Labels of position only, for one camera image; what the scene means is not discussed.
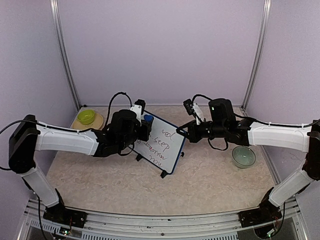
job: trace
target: yellow-green bowl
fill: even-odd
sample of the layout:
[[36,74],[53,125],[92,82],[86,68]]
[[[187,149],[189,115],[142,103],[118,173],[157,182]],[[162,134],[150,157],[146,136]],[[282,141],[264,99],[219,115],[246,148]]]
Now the yellow-green bowl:
[[88,125],[95,120],[95,116],[96,116],[95,111],[88,109],[80,112],[76,118],[83,125]]

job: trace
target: table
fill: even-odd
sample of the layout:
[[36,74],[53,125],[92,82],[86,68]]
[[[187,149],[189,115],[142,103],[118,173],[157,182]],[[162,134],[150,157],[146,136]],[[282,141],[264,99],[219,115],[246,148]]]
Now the table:
[[[91,107],[107,116],[107,107]],[[123,109],[112,107],[111,113]],[[208,106],[201,107],[211,119]],[[146,106],[146,110],[177,125],[193,119],[183,106]],[[212,141],[223,148],[222,139]],[[104,213],[145,216],[179,216],[220,213],[257,206],[273,185],[273,179],[258,146],[251,149],[256,163],[239,169],[227,151],[213,150],[206,139],[186,141],[172,175],[164,179],[161,170],[137,154],[107,158],[58,152],[47,174],[66,206]]]

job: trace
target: bowl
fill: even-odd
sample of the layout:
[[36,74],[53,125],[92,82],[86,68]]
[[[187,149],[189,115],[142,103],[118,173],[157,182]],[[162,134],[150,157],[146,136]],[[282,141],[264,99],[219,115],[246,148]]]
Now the bowl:
[[256,155],[249,147],[237,146],[232,150],[234,165],[240,169],[247,169],[256,162]]
[[80,112],[76,119],[83,124],[83,125],[88,125],[91,124],[95,120],[96,113],[95,111],[88,109]]

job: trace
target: beige plate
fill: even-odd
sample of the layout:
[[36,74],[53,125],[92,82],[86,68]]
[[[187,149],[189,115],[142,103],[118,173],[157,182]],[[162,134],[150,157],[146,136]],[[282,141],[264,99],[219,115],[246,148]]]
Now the beige plate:
[[83,125],[81,122],[79,122],[77,119],[74,120],[73,124],[72,124],[72,128],[73,129],[77,129],[77,130],[86,130],[86,129],[97,129],[99,130],[102,125],[104,124],[104,117],[101,116],[101,114],[99,113],[95,113],[95,119],[92,123],[88,124],[88,125]]

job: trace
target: blue object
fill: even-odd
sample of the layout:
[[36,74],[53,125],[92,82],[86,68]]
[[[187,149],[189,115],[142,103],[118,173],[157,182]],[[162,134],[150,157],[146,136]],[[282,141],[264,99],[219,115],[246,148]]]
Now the blue object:
[[154,119],[154,117],[151,116],[151,115],[144,115],[143,118],[144,118],[144,120],[146,120],[147,122],[151,122],[151,121]]

